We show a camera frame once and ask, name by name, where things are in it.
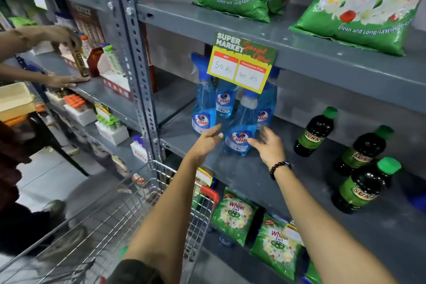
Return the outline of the grey metal shelf rack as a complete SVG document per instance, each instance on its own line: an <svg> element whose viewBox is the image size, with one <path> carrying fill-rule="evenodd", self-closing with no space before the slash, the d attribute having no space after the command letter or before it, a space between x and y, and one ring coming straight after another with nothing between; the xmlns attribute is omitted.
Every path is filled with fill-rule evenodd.
<svg viewBox="0 0 426 284"><path fill-rule="evenodd" d="M107 21L105 0L75 0L100 11ZM315 162L334 161L344 145L379 125L395 131L385 156L402 163L400 184L407 193L426 189L426 31L410 28L406 56L386 55L327 39L292 32L313 0L290 0L283 16L255 23L192 4L192 0L139 0L138 15L148 28L153 64L171 74L184 73L190 51L213 41L216 31L241 34L278 50L279 96L274 128L293 138L308 120L328 105L337 107L337 127L329 140L311 155ZM412 206L395 184L369 209L345 215L336 210L349 230L405 284L426 284L426 214Z"/></svg>

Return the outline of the blue object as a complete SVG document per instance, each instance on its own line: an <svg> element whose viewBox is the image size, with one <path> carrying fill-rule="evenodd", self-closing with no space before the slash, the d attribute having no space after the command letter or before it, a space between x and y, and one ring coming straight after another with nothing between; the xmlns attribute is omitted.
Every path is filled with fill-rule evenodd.
<svg viewBox="0 0 426 284"><path fill-rule="evenodd" d="M413 207L426 214L426 190L415 195L408 195L407 198Z"/></svg>

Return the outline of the white red display box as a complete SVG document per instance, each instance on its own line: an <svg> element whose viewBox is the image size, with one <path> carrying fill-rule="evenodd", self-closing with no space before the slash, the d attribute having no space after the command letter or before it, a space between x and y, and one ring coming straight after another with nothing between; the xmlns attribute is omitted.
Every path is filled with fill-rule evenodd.
<svg viewBox="0 0 426 284"><path fill-rule="evenodd" d="M110 60L107 55L102 54L98 61L99 74L104 84L120 94L122 97L132 101L132 93L127 77L124 77L112 70Z"/></svg>

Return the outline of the white bottle green cap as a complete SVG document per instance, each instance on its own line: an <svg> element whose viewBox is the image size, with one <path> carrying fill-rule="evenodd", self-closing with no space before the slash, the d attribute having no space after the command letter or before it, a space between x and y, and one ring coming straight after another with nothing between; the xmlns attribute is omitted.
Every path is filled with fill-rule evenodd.
<svg viewBox="0 0 426 284"><path fill-rule="evenodd" d="M125 77L125 73L123 69L121 68L121 65L117 56L115 55L114 47L110 45L109 43L103 43L101 46L103 48L104 54L108 58L112 71L117 75Z"/></svg>

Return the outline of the person's right forearm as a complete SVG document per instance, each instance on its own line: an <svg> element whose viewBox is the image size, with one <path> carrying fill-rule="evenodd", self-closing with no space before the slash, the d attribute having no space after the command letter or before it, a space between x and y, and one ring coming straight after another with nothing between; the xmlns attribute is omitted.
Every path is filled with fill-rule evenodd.
<svg viewBox="0 0 426 284"><path fill-rule="evenodd" d="M322 284L399 284L306 190L291 169L275 165L275 179Z"/></svg>

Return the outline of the slim brown orange-capped bottle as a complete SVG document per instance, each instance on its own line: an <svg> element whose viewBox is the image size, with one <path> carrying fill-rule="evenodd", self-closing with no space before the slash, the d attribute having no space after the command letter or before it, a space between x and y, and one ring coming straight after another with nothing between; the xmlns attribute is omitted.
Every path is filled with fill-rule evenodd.
<svg viewBox="0 0 426 284"><path fill-rule="evenodd" d="M75 66L77 70L79 71L79 74L82 77L89 77L89 72L85 64L85 61L83 59L83 50L82 50L81 40L79 42L72 41L71 43L72 43L72 47L70 49L70 52L73 56L73 59L75 61Z"/></svg>

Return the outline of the small green detergent packet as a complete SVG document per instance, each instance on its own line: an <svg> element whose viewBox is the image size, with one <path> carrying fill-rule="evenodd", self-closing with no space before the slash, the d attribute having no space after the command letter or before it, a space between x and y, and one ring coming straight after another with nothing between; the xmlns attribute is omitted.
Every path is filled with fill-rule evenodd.
<svg viewBox="0 0 426 284"><path fill-rule="evenodd" d="M213 213L211 223L244 246L258 209L258 204L225 187L223 198Z"/></svg>
<svg viewBox="0 0 426 284"><path fill-rule="evenodd" d="M309 262L302 279L305 284L322 284L322 280L320 279L312 261Z"/></svg>
<svg viewBox="0 0 426 284"><path fill-rule="evenodd" d="M294 282L302 245L285 235L286 225L285 220L265 212L249 254L271 267L282 279Z"/></svg>

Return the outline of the box of green-capped bottles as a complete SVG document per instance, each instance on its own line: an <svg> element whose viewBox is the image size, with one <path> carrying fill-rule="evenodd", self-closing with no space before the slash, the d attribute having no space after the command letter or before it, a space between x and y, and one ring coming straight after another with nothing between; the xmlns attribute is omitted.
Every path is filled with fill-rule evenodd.
<svg viewBox="0 0 426 284"><path fill-rule="evenodd" d="M96 128L101 136L115 146L129 139L130 134L127 127L110 110L100 104L94 104L96 112Z"/></svg>

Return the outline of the green yellow price sign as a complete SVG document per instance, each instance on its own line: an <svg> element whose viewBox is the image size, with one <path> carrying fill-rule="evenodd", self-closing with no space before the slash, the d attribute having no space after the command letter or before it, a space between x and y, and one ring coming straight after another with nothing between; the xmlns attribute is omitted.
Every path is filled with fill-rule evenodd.
<svg viewBox="0 0 426 284"><path fill-rule="evenodd" d="M274 47L218 31L207 73L261 94L276 56Z"/></svg>

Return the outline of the person's right hand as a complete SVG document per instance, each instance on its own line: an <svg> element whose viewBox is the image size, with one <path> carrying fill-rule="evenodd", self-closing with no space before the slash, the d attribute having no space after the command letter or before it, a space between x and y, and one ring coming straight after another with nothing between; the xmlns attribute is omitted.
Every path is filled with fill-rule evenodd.
<svg viewBox="0 0 426 284"><path fill-rule="evenodd" d="M258 150L260 158L264 164L271 170L276 164L286 162L285 151L281 138L267 126L260 129L259 139L265 144L263 150Z"/></svg>

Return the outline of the box of orange-capped tubes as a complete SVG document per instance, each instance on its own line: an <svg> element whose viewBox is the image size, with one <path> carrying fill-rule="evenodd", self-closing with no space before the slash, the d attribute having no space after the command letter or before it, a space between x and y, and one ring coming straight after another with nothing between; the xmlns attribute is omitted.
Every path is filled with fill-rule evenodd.
<svg viewBox="0 0 426 284"><path fill-rule="evenodd" d="M63 97L64 108L68 114L82 126L87 126L97 120L97 116L88 102L77 94Z"/></svg>

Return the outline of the white box blue-capped bottles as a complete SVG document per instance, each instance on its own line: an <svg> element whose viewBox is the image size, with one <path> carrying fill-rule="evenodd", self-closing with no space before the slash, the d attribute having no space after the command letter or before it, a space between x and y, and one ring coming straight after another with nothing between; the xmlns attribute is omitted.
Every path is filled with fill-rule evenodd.
<svg viewBox="0 0 426 284"><path fill-rule="evenodd" d="M144 163L148 163L149 157L144 145L144 139L142 136L135 135L132 137L132 143L130 145L133 155L140 159Z"/></svg>

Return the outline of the yellow shelf price tag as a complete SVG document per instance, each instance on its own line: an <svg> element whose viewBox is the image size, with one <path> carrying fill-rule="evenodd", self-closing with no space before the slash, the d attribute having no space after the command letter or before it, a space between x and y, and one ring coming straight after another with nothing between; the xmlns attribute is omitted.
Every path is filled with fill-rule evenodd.
<svg viewBox="0 0 426 284"><path fill-rule="evenodd" d="M197 168L195 178L196 181L200 181L201 184L211 187L213 184L214 173L209 168L202 166Z"/></svg>

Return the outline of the person's left hand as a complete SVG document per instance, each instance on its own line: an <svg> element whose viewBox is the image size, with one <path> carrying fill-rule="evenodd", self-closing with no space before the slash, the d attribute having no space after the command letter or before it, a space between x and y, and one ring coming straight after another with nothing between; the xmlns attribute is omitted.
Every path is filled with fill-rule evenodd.
<svg viewBox="0 0 426 284"><path fill-rule="evenodd" d="M213 141L210 137L222 132L221 126L222 124L220 123L204 131L186 154L186 157L188 157L197 166L201 166L207 155L215 149L218 143L220 143Z"/></svg>

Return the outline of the red carton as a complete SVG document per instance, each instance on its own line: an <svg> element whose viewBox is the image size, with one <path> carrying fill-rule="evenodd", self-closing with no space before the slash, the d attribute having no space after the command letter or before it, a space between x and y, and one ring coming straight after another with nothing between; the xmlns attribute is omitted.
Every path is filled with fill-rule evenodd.
<svg viewBox="0 0 426 284"><path fill-rule="evenodd" d="M95 47L90 51L90 54L87 58L87 65L88 65L88 73L91 78L98 77L100 75L98 64L100 57L104 53L104 50L102 47Z"/></svg>

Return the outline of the blue cleaner bottle white cap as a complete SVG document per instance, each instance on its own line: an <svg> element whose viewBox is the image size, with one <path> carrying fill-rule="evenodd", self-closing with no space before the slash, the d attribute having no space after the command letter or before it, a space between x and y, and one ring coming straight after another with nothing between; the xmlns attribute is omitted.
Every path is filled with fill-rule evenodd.
<svg viewBox="0 0 426 284"><path fill-rule="evenodd" d="M248 142L254 138L258 120L258 93L245 89L238 104L236 114L228 126L224 151L237 156L245 156L251 146Z"/></svg>

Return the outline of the brown printed box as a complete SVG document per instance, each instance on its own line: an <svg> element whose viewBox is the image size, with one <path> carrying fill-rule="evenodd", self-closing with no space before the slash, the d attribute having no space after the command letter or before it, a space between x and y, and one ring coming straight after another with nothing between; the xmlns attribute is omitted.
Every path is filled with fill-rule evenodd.
<svg viewBox="0 0 426 284"><path fill-rule="evenodd" d="M95 47L105 43L104 34L96 10L67 1L67 7L76 22L78 31L85 34Z"/></svg>

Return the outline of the dark bottle green cap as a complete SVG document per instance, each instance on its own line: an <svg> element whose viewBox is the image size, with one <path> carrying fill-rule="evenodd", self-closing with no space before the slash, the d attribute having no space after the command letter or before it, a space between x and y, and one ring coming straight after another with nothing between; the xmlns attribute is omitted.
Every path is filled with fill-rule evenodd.
<svg viewBox="0 0 426 284"><path fill-rule="evenodd" d="M369 164L376 156L385 151L387 140L394 130L381 125L375 131L359 136L333 163L333 169L338 174L348 177L360 167Z"/></svg>
<svg viewBox="0 0 426 284"><path fill-rule="evenodd" d="M328 106L321 115L314 116L304 132L294 144L294 152L304 158L309 157L334 130L334 120L338 109Z"/></svg>
<svg viewBox="0 0 426 284"><path fill-rule="evenodd" d="M362 166L338 187L331 201L339 211L351 215L389 189L393 175L401 169L401 163L391 157Z"/></svg>

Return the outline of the blue cleaner bottle spray head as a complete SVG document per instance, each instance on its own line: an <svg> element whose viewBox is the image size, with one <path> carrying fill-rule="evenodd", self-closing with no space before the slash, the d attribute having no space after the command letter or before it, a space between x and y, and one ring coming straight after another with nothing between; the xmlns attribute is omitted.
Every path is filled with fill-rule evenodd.
<svg viewBox="0 0 426 284"><path fill-rule="evenodd" d="M198 53L191 54L191 60L199 70L196 102L192 113L192 127L202 134L216 125L216 93L212 76L207 73L210 60Z"/></svg>

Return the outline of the person's left forearm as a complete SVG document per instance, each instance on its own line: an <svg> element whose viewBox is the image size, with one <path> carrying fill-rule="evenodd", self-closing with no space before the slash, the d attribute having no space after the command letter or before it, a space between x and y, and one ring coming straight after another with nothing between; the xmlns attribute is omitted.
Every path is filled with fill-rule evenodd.
<svg viewBox="0 0 426 284"><path fill-rule="evenodd" d="M179 284L195 174L206 154L188 152L115 269L120 284Z"/></svg>

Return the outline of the yellow cardboard boxes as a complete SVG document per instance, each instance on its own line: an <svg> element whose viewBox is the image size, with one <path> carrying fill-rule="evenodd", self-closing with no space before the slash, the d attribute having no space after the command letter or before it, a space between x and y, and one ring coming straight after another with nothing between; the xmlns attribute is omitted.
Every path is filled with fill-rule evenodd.
<svg viewBox="0 0 426 284"><path fill-rule="evenodd" d="M0 120L7 121L36 111L34 99L25 82L0 87Z"/></svg>

